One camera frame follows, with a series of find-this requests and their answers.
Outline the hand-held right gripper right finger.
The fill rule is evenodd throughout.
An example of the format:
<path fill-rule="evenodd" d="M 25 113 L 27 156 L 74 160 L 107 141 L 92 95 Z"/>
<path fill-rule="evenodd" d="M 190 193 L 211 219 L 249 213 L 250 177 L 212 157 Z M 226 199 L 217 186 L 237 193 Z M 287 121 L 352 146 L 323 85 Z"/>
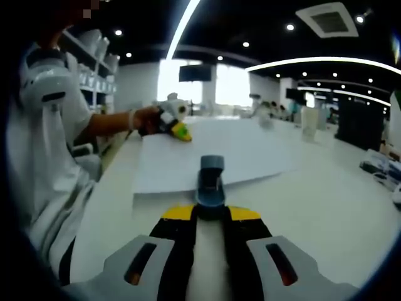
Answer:
<path fill-rule="evenodd" d="M 234 300 L 350 300 L 358 291 L 323 276 L 312 256 L 272 235 L 255 211 L 227 206 L 222 225 Z"/>

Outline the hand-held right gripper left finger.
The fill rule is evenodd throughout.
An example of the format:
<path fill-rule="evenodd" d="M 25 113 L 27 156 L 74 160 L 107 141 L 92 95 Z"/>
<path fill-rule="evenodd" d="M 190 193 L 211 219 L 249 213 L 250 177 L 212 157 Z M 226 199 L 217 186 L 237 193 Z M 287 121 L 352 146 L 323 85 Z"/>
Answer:
<path fill-rule="evenodd" d="M 148 236 L 110 255 L 101 273 L 63 290 L 70 300 L 185 300 L 196 227 L 195 206 L 170 208 Z"/>

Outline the person's left hand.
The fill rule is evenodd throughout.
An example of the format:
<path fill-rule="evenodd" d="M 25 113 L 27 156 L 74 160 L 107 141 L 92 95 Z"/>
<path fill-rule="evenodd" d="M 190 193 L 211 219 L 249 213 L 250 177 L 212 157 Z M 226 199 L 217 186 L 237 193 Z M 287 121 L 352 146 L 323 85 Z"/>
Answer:
<path fill-rule="evenodd" d="M 131 110 L 128 113 L 128 128 L 141 136 L 153 135 L 160 129 L 160 110 L 156 106 Z"/>

